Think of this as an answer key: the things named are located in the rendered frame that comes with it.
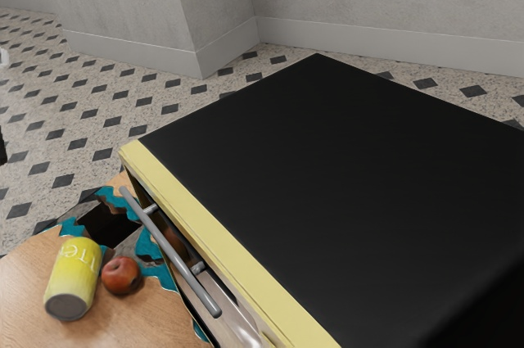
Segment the black oven with yellow front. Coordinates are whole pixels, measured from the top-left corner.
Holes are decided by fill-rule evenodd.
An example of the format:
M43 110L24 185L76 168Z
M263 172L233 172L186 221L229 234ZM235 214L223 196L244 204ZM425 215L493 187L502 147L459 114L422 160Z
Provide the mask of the black oven with yellow front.
M524 130L314 54L120 148L218 348L524 348Z

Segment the red apple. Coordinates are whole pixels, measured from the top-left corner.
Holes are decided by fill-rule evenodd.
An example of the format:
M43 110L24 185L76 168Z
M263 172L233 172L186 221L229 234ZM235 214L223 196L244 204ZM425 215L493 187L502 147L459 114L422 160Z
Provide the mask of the red apple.
M101 280L109 293L127 295L138 288L142 281L142 271L133 258L117 256L104 265Z

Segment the yellow can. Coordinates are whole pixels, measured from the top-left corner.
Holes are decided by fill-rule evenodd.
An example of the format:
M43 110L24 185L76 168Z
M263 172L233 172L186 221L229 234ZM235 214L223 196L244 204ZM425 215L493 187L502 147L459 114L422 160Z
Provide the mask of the yellow can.
M101 264L101 247L92 239L63 242L43 295L46 312L60 321L81 319L92 306Z

